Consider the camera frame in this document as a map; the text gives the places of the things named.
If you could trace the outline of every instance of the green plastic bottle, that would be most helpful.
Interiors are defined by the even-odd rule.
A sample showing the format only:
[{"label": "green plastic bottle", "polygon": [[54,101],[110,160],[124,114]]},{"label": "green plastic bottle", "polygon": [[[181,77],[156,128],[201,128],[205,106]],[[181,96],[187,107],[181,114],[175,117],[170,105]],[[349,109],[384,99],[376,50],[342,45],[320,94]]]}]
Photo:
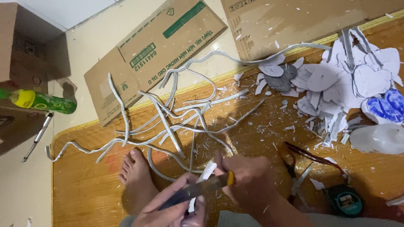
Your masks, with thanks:
[{"label": "green plastic bottle", "polygon": [[72,114],[77,108],[77,103],[71,99],[45,95],[33,90],[8,91],[0,88],[0,99],[10,99],[21,108],[57,111],[62,114]]}]

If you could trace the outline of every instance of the person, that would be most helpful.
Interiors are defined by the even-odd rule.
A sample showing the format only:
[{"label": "person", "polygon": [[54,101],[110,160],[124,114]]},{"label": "person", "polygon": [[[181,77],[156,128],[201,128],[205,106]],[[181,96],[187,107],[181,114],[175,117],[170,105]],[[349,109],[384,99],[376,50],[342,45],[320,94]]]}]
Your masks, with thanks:
[{"label": "person", "polygon": [[[215,155],[215,175],[233,171],[235,183],[223,192],[246,214],[221,211],[218,227],[314,227],[314,226],[387,226],[403,224],[383,219],[343,218],[327,214],[303,214],[276,190],[271,165],[266,157],[248,158],[238,155]],[[120,227],[205,227],[208,206],[203,196],[196,199],[195,211],[188,213],[189,201],[158,211],[158,208],[176,191],[193,184],[197,176],[186,173],[163,191],[153,184],[149,166],[139,148],[124,156],[118,178],[125,184],[129,215]]]}]

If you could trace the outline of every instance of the blue heart-shaped cutout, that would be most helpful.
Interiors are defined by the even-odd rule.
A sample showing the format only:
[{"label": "blue heart-shaped cutout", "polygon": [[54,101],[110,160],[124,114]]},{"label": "blue heart-shaped cutout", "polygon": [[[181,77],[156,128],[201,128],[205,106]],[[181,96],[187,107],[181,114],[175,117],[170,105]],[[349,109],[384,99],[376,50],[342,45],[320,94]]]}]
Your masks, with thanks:
[{"label": "blue heart-shaped cutout", "polygon": [[404,97],[396,89],[388,90],[383,98],[372,98],[367,101],[368,109],[371,113],[399,123],[404,120]]}]

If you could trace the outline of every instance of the yellow knife handle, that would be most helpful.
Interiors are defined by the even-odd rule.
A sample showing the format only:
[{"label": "yellow knife handle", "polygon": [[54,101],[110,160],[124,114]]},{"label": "yellow knife handle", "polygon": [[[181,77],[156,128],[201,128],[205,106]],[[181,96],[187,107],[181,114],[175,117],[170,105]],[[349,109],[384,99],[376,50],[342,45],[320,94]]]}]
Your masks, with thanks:
[{"label": "yellow knife handle", "polygon": [[234,173],[232,171],[229,171],[228,173],[229,173],[229,177],[227,179],[227,185],[229,186],[229,185],[234,184],[235,179],[234,179]]}]

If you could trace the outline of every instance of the bamboo mat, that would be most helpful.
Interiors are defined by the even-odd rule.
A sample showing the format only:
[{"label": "bamboo mat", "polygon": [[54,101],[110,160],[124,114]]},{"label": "bamboo mat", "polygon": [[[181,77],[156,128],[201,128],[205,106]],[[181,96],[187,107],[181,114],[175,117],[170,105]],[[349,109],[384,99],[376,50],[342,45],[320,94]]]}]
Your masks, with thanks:
[{"label": "bamboo mat", "polygon": [[[395,47],[400,53],[400,58],[404,60],[404,19],[393,19],[379,24],[364,31],[369,41],[379,48]],[[288,56],[286,61],[293,61],[299,57],[305,57],[305,63],[319,63],[321,60],[320,50],[309,49],[298,54]],[[321,157],[332,157],[338,164],[345,168],[351,175],[351,185],[363,196],[366,204],[365,216],[390,218],[404,222],[400,207],[387,208],[385,201],[396,198],[404,194],[402,182],[404,182],[404,159],[402,156],[383,154],[363,154],[350,148],[349,142],[346,145],[335,143],[336,148],[318,148],[313,146],[322,141],[311,132],[304,130],[307,124],[304,121],[308,117],[297,117],[296,110],[292,104],[298,98],[281,96],[273,92],[272,96],[265,96],[265,89],[261,95],[254,95],[255,87],[250,85],[255,82],[259,70],[256,67],[241,68],[245,71],[240,87],[234,85],[232,74],[218,78],[215,83],[217,87],[226,87],[226,91],[219,91],[216,97],[226,97],[236,93],[238,90],[248,88],[250,91],[245,99],[233,99],[227,103],[213,105],[206,111],[205,120],[209,130],[219,130],[234,122],[229,118],[240,118],[261,99],[265,102],[257,111],[240,124],[218,137],[232,146],[234,151],[244,156],[266,156],[271,160],[274,169],[276,186],[278,191],[287,197],[290,192],[290,177],[283,166],[279,152],[285,152],[284,141],[299,145],[303,148],[310,148],[310,151]],[[401,78],[404,78],[403,67],[400,70]],[[175,107],[183,106],[184,101],[208,97],[212,92],[212,87],[206,83],[197,84],[191,88],[178,91],[176,94]],[[280,110],[282,101],[288,101],[288,107]],[[358,109],[352,109],[347,119],[350,120],[358,116]],[[150,103],[132,108],[130,111],[130,126],[137,128],[153,115],[157,113],[155,107]],[[181,122],[179,119],[170,119],[171,124]],[[285,130],[285,127],[294,125],[296,131]],[[117,119],[106,128],[99,126],[98,122],[90,122],[59,133],[53,141],[52,148],[59,152],[68,141],[76,141],[81,146],[92,150],[98,149],[111,139],[118,136],[114,130],[124,130],[122,117]],[[164,129],[162,124],[153,129],[130,138],[131,141],[146,140],[153,137]],[[187,159],[183,162],[189,165],[189,154],[192,133],[190,131],[176,134],[181,148]],[[169,151],[175,151],[173,143],[168,138],[163,145],[158,145],[158,140],[154,145]],[[223,146],[205,134],[197,134],[196,144],[198,155],[194,166],[203,169],[203,165],[213,158],[216,150],[224,152]],[[123,209],[121,195],[124,186],[121,185],[116,175],[119,173],[122,157],[127,154],[133,146],[115,146],[102,159],[99,164],[95,164],[100,153],[84,154],[73,146],[69,146],[61,159],[53,164],[53,225],[55,227],[81,227],[81,226],[118,226],[126,213]],[[147,147],[140,147],[146,153]],[[185,171],[164,153],[153,151],[152,159],[157,169],[166,176],[177,178]],[[309,161],[297,157],[297,173],[300,175],[309,165]],[[170,182],[152,173],[152,178],[159,190],[162,190]],[[327,206],[328,202],[320,191],[316,191],[309,181],[309,178],[316,179],[324,183],[326,187],[331,187],[343,182],[338,170],[331,166],[314,164],[309,176],[301,186],[305,199],[311,206]],[[208,196],[210,211],[209,226],[215,226],[220,210],[232,210],[241,212],[234,207],[228,198],[221,191],[212,192]]]}]

